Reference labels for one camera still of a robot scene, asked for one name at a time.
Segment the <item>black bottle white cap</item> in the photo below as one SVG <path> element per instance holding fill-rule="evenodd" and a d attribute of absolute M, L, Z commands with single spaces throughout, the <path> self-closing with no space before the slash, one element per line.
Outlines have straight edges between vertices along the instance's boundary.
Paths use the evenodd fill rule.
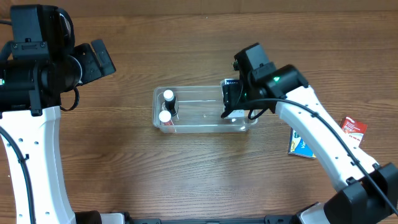
<path fill-rule="evenodd" d="M 177 97 L 172 90 L 165 90 L 163 96 L 165 100 L 165 108 L 172 116 L 175 116 L 178 113 Z"/>

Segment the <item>orange bottle white cap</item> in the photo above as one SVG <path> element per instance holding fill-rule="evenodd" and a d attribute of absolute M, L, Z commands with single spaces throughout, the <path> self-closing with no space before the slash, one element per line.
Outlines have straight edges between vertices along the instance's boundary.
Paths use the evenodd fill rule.
<path fill-rule="evenodd" d="M 172 115 L 167 110 L 162 110 L 159 113 L 159 121 L 160 121 L 160 124 L 164 125 L 164 126 L 173 126 L 174 125 L 174 122 L 172 121 Z"/>

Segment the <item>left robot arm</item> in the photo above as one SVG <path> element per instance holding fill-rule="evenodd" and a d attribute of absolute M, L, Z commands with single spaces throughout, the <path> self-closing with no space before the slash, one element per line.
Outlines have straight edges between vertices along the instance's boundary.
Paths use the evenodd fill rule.
<path fill-rule="evenodd" d="M 60 157 L 60 95 L 115 72 L 102 40 L 49 52 L 46 42 L 13 44 L 1 62 L 1 138 L 18 223 L 123 223 L 122 213 L 74 212 Z"/>

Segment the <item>white Hansaplast plaster box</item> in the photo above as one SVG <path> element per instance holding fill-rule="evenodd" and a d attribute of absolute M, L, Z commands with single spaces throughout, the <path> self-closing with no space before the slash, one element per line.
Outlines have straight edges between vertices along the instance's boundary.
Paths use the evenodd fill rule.
<path fill-rule="evenodd" d="M 244 110 L 233 110 L 239 103 L 243 94 L 241 80 L 227 78 L 221 81 L 221 93 L 223 97 L 223 119 L 238 119 L 244 117 Z"/>

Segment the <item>blue Vicks VapoDrops box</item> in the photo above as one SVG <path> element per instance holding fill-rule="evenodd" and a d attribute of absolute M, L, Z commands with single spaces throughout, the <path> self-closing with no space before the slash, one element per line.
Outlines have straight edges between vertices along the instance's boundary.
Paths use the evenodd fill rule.
<path fill-rule="evenodd" d="M 316 156 L 293 128 L 290 132 L 288 154 L 315 159 Z"/>

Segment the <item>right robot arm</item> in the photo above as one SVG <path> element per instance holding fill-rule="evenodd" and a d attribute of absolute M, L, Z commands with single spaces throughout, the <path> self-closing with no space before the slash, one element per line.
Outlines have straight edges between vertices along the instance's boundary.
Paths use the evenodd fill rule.
<path fill-rule="evenodd" d="M 271 110 L 309 146 L 336 194 L 298 212 L 292 223 L 378 223 L 397 213 L 397 167 L 381 166 L 352 143 L 293 66 L 234 64 L 239 81 L 224 89 L 227 117 L 234 110 Z"/>

